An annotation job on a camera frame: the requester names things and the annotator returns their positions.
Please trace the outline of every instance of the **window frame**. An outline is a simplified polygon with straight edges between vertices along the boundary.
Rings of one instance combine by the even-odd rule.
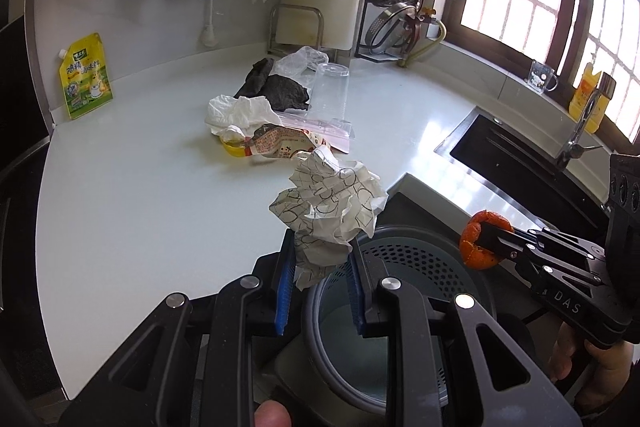
[[[557,71],[562,61],[565,43],[569,42],[566,58],[561,73],[558,75],[558,87],[545,93],[545,96],[559,103],[565,110],[568,109],[575,92],[572,81],[577,74],[577,68],[580,66],[580,60],[587,43],[591,11],[593,10],[593,0],[577,1],[578,7],[574,23],[576,0],[560,0],[556,28],[546,58],[546,63]],[[488,35],[463,26],[462,14],[465,4],[466,0],[445,0],[442,22],[447,27],[446,41],[479,55],[520,78],[527,78],[532,58]],[[631,143],[607,116],[602,119],[596,136],[611,150],[623,154],[640,155],[640,133],[635,142]]]

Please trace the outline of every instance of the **orange peel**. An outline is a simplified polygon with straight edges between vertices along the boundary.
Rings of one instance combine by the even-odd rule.
[[[500,214],[488,210],[481,210],[477,214],[474,214],[460,235],[462,261],[465,263],[465,266],[474,270],[491,268],[502,260],[502,258],[498,257],[492,251],[476,245],[476,240],[480,237],[480,223],[484,222],[490,223],[500,229],[508,230],[508,232],[513,232],[511,223]]]

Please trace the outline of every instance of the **chrome faucet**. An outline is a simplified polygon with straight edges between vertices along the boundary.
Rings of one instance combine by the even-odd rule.
[[[565,144],[560,149],[560,152],[556,156],[556,167],[561,171],[566,169],[566,166],[569,164],[569,160],[577,160],[582,156],[585,151],[591,151],[593,149],[599,149],[602,145],[594,145],[592,147],[583,147],[579,145],[580,137],[584,131],[584,128],[587,127],[587,122],[593,115],[596,107],[598,107],[598,102],[600,101],[600,97],[604,96],[605,98],[611,100],[613,98],[613,93],[616,90],[616,81],[613,79],[610,74],[601,73],[598,83],[596,87],[593,88],[591,94],[589,96],[589,100],[584,105],[584,109],[578,118],[577,123],[575,124],[574,131],[571,133],[569,140],[565,142]]]

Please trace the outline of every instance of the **kitchen sink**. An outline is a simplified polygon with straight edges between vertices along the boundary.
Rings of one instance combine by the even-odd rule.
[[[608,212],[554,159],[476,107],[436,153],[465,168],[533,222],[604,246]]]

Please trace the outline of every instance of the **yellow dish soap bottle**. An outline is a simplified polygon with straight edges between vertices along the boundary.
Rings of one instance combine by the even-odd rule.
[[[601,71],[595,74],[593,73],[594,61],[595,54],[591,55],[591,60],[587,62],[587,65],[584,67],[584,73],[582,73],[580,84],[578,84],[578,87],[574,93],[574,97],[569,103],[569,116],[574,121],[578,121],[578,118],[580,118],[584,106],[587,105],[587,101],[589,100],[591,91],[593,91],[593,88],[596,87],[596,84],[600,79],[600,75],[602,74]],[[593,111],[593,114],[591,115],[591,118],[589,119],[589,121],[587,122],[587,126],[585,127],[585,130],[588,133],[593,134],[598,130],[600,122],[602,122],[602,118],[604,118],[604,112],[607,108],[608,103],[608,98],[606,98],[605,96],[600,97],[600,100],[598,100],[598,105]]]

